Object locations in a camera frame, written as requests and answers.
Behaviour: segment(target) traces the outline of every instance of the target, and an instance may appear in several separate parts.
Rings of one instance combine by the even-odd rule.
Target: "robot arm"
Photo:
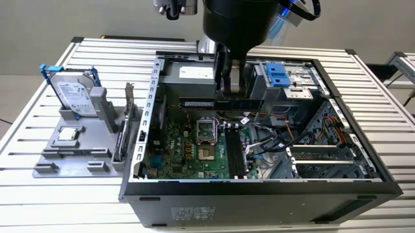
[[[217,43],[213,67],[216,90],[221,90],[225,97],[245,96],[243,70],[247,53],[265,41],[276,15],[293,15],[296,25],[303,18],[315,20],[320,16],[319,0],[312,0],[315,14],[307,11],[300,2],[295,2],[296,0],[203,0],[203,30]],[[173,20],[180,14],[197,13],[196,0],[155,0],[155,6],[159,7],[159,13]]]

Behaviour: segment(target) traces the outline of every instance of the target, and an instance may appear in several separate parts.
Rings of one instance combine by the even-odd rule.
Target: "ram slot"
[[[240,137],[237,128],[225,128],[225,143],[229,165],[229,178],[243,179],[245,175],[244,159],[240,148]]]

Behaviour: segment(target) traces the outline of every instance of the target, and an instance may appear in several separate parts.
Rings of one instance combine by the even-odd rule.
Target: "label sticker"
[[[213,79],[211,67],[180,67],[179,77],[184,79]]]
[[[247,117],[244,117],[241,120],[240,120],[240,123],[241,124],[247,124],[249,122],[249,119]]]
[[[185,107],[213,107],[213,102],[184,102]]]
[[[81,116],[94,116],[96,112],[85,86],[70,82],[58,82],[57,86],[70,110]]]
[[[171,216],[175,221],[212,220],[216,207],[171,207]]]

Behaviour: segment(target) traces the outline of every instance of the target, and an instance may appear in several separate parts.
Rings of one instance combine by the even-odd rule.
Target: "aluminum table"
[[[56,65],[98,71],[108,100],[125,104],[135,84],[143,107],[156,50],[196,51],[189,42],[86,39],[69,44]],[[60,103],[38,87],[0,141],[0,231],[4,232],[415,232],[415,120],[357,55],[345,50],[259,46],[249,55],[319,59],[360,127],[404,194],[340,225],[284,228],[204,227],[145,229],[117,200],[121,178],[32,178],[32,168],[58,121]]]

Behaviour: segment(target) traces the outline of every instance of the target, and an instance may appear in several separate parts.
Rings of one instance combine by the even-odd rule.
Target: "green motherboard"
[[[217,130],[215,146],[196,144],[196,124],[169,124],[165,135],[165,151],[161,157],[152,159],[148,169],[149,179],[228,179],[229,165],[227,158],[227,143],[224,129]],[[208,136],[205,125],[201,126],[204,136]],[[249,130],[239,130],[241,144],[249,141]],[[248,179],[256,179],[256,167],[247,174]]]

